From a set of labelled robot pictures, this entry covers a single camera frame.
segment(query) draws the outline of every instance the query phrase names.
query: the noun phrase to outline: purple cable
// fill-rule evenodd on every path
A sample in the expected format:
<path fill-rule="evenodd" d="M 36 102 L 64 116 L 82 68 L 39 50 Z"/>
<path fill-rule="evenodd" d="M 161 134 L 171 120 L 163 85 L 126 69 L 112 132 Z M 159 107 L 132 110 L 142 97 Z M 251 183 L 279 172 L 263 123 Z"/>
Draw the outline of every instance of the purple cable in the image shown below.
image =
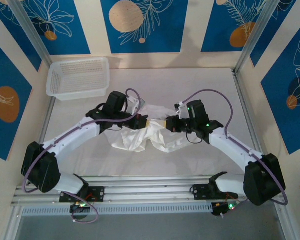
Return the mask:
<path fill-rule="evenodd" d="M 133 88 L 128 88 L 128 89 L 125 91 L 125 94 L 126 94 L 127 96 L 128 96 L 128 92 L 129 92 L 129 91 L 134 92 L 134 93 L 136 94 L 138 100 L 139 100 L 139 106 L 138 106 L 138 109 L 136 110 L 136 112 L 135 112 L 132 116 L 127 117 L 127 118 L 125 118 L 125 119 L 121 119 L 121 120 L 114 120 L 114 119 L 97 119 L 97 120 L 88 121 L 88 122 L 82 124 L 81 127 L 77 126 L 77 127 L 75 127 L 74 129 L 72 129 L 72 130 L 68 131 L 67 133 L 65 133 L 64 135 L 62 135 L 60 138 L 58 138 L 57 140 L 55 140 L 53 144 L 49 145 L 46 149 L 44 149 L 44 150 L 39 154 L 39 156 L 33 161 L 33 163 L 31 164 L 31 166 L 29 167 L 28 171 L 26 172 L 26 174 L 25 174 L 25 176 L 24 176 L 24 179 L 23 179 L 23 182 L 22 182 L 22 190 L 23 190 L 25 193 L 27 193 L 27 194 L 33 193 L 33 192 L 35 192 L 35 191 L 38 190 L 38 188 L 34 188 L 34 189 L 31 189 L 31 190 L 27 190 L 27 189 L 26 189 L 27 180 L 28 180 L 28 178 L 29 178 L 29 176 L 30 176 L 31 171 L 34 169 L 35 165 L 39 162 L 39 160 L 43 157 L 43 155 L 44 155 L 46 152 L 48 152 L 51 148 L 53 148 L 56 144 L 58 144 L 59 142 L 61 142 L 63 139 L 65 139 L 65 138 L 68 137 L 69 135 L 73 134 L 75 131 L 80 130 L 80 129 L 82 129 L 82 127 L 85 127 L 85 126 L 87 126 L 87 125 L 94 124 L 94 123 L 100 123 L 100 122 L 103 122 L 103 123 L 122 123 L 122 122 L 126 122 L 126 121 L 129 121 L 129 120 L 133 119 L 133 118 L 138 114 L 138 112 L 139 112 L 140 109 L 141 109 L 141 97 L 140 97 L 139 93 L 138 93 L 136 90 L 134 90 Z M 81 224 L 87 223 L 87 224 L 89 224 L 89 223 L 95 222 L 95 221 L 98 219 L 98 211 L 97 211 L 97 209 L 96 209 L 95 207 L 93 207 L 90 203 L 88 203 L 87 201 L 83 200 L 82 198 L 80 198 L 80 197 L 78 197 L 77 195 L 72 194 L 72 193 L 70 193 L 70 192 L 64 192 L 64 193 L 65 193 L 65 194 L 68 194 L 68 195 L 70 195 L 70 196 L 72 196 L 72 197 L 74 197 L 74 198 L 76 198 L 76 199 L 78 199 L 78 200 L 81 201 L 81 202 L 84 202 L 84 203 L 88 204 L 89 206 L 91 206 L 91 207 L 97 212 L 97 217 L 96 217 L 96 219 L 94 219 L 94 220 L 92 220 L 92 221 L 87 221 L 87 222 L 77 221 L 77 220 L 76 220 L 77 223 L 81 223 Z"/>
<path fill-rule="evenodd" d="M 219 95 L 221 95 L 226 101 L 227 103 L 229 104 L 229 107 L 230 107 L 230 111 L 231 111 L 231 114 L 230 114 L 230 118 L 228 120 L 228 122 L 226 123 L 225 125 L 225 128 L 224 128 L 224 133 L 225 135 L 227 136 L 227 138 L 232 141 L 234 144 L 236 144 L 237 146 L 239 146 L 241 149 L 243 149 L 246 153 L 249 153 L 250 150 L 247 149 L 245 146 L 243 146 L 241 143 L 239 143 L 238 141 L 236 141 L 235 139 L 233 139 L 232 137 L 228 136 L 228 127 L 230 125 L 230 122 L 234 116 L 234 108 L 230 102 L 230 100 L 221 92 L 217 91 L 217 90 L 214 90 L 214 89 L 203 89 L 203 90 L 200 90 L 200 91 L 197 91 L 196 93 L 192 94 L 190 97 L 188 97 L 186 100 L 184 100 L 182 103 L 185 104 L 186 102 L 188 102 L 190 99 L 192 99 L 195 95 L 199 94 L 199 93 L 202 93 L 202 92 L 214 92 L 214 93 L 217 93 Z M 260 158 L 258 158 L 255 154 L 252 154 L 251 157 L 253 157 L 255 160 L 257 160 L 263 167 L 264 169 L 270 174 L 270 176 L 272 177 L 273 181 L 275 182 L 275 184 L 277 184 L 278 188 L 280 189 L 282 195 L 283 195 L 283 198 L 284 198 L 284 202 L 280 202 L 280 201 L 277 201 L 277 200 L 274 200 L 274 199 L 271 199 L 272 202 L 276 203 L 276 204 L 279 204 L 279 205 L 283 205 L 283 206 L 286 206 L 288 205 L 288 196 L 284 190 L 284 188 L 282 187 L 282 185 L 280 184 L 279 180 L 277 179 L 277 177 L 274 175 L 274 173 L 270 170 L 270 168 L 263 162 L 261 161 Z"/>

